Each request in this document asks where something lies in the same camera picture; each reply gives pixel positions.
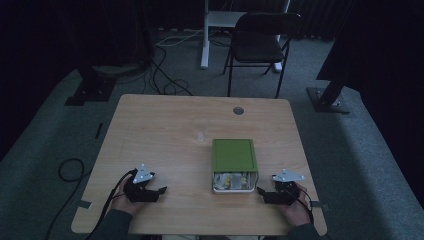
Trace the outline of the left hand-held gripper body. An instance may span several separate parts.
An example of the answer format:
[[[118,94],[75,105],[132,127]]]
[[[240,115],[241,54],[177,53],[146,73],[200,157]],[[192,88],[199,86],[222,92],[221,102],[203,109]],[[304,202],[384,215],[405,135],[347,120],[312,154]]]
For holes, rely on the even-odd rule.
[[[161,195],[161,190],[149,190],[146,188],[148,183],[154,178],[155,173],[150,172],[142,164],[138,169],[130,172],[131,177],[124,185],[124,194],[131,203],[135,202],[157,202]]]

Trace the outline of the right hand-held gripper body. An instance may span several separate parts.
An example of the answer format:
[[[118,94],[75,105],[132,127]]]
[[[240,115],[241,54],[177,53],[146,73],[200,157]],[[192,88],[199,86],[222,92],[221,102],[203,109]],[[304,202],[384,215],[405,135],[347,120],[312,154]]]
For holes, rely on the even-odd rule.
[[[274,191],[262,193],[264,202],[286,206],[292,205],[300,196],[297,181],[304,179],[305,177],[299,173],[283,169],[280,173],[272,176]]]

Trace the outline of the person's left hand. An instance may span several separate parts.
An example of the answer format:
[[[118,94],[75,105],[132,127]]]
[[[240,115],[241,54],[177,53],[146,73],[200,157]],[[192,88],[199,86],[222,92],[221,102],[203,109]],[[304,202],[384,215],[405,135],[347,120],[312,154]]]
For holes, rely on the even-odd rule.
[[[132,216],[136,215],[144,206],[142,202],[132,203],[124,193],[124,187],[128,178],[124,179],[119,187],[118,192],[113,196],[110,209],[126,212]]]

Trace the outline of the person's right hand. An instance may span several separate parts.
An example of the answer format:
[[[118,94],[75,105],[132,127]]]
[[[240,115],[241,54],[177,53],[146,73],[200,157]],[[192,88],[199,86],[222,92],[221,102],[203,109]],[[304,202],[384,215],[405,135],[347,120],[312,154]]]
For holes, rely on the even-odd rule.
[[[277,206],[277,209],[293,227],[311,223],[310,211],[308,209],[308,203],[306,202],[307,189],[300,184],[298,184],[297,187],[300,189],[300,195],[292,205]]]

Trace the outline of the white paper packet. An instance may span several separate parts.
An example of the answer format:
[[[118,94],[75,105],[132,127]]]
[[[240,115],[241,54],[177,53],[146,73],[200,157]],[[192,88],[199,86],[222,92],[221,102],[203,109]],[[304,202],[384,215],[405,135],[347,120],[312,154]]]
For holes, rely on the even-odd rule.
[[[247,177],[241,173],[231,175],[231,188],[241,190],[247,188]]]

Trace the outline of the white drawer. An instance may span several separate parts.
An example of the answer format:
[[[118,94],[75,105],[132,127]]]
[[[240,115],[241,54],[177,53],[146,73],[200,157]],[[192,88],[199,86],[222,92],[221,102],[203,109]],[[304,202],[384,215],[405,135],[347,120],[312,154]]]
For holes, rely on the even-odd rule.
[[[212,189],[215,193],[251,193],[256,189],[256,172],[215,172]]]

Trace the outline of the green storage box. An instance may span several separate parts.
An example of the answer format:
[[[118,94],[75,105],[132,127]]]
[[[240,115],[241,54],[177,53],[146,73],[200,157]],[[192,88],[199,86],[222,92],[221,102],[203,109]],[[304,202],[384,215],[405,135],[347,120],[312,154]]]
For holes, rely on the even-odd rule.
[[[212,171],[258,172],[252,139],[214,139],[212,141]]]

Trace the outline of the clear glass cup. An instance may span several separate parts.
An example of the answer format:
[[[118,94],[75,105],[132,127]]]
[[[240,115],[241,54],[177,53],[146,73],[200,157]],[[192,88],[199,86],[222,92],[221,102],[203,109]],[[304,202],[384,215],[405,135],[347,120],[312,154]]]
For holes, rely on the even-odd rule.
[[[197,142],[205,142],[209,128],[209,120],[206,118],[194,118],[191,125],[195,140]]]

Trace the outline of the black stand base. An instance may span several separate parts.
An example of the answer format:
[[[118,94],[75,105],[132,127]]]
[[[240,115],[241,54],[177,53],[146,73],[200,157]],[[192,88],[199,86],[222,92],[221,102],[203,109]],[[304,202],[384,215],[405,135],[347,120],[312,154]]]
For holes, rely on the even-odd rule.
[[[73,96],[67,98],[66,106],[83,106],[86,102],[108,102],[117,79],[102,77],[91,66],[78,67],[82,80]]]
[[[326,88],[308,87],[306,91],[316,112],[347,115],[350,109],[341,97],[343,87],[343,81],[334,80]]]

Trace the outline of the black folding chair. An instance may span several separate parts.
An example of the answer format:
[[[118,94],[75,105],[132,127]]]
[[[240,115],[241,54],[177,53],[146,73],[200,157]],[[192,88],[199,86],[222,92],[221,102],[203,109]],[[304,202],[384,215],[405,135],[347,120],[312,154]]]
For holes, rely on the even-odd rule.
[[[290,42],[298,34],[302,17],[297,13],[249,12],[242,15],[232,31],[223,73],[229,70],[227,96],[231,96],[233,69],[266,67],[281,63],[275,97],[278,97],[289,55]]]

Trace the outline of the white desk frame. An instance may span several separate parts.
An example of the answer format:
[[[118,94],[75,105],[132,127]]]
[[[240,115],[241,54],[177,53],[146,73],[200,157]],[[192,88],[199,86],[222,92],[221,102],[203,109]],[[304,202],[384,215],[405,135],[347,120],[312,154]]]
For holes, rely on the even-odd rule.
[[[203,24],[203,46],[200,67],[207,69],[209,66],[209,29],[210,27],[233,28],[243,12],[233,12],[226,10],[212,11],[209,9],[210,0],[204,0],[204,24]]]

